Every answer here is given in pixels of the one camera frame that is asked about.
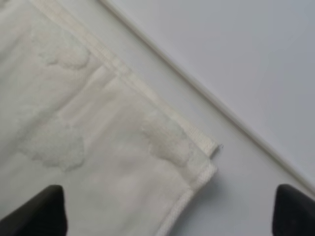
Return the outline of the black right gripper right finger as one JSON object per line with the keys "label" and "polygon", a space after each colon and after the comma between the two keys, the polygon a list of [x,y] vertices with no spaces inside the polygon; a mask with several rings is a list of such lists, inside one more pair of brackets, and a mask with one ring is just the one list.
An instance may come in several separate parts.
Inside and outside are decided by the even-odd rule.
{"label": "black right gripper right finger", "polygon": [[279,185],[275,195],[272,235],[314,236],[314,199],[289,184]]}

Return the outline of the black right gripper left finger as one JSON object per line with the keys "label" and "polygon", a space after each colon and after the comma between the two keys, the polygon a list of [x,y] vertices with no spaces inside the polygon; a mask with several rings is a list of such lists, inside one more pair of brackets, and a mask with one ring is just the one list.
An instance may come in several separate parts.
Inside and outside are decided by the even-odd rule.
{"label": "black right gripper left finger", "polygon": [[68,221],[63,187],[49,185],[0,220],[2,236],[65,236]]}

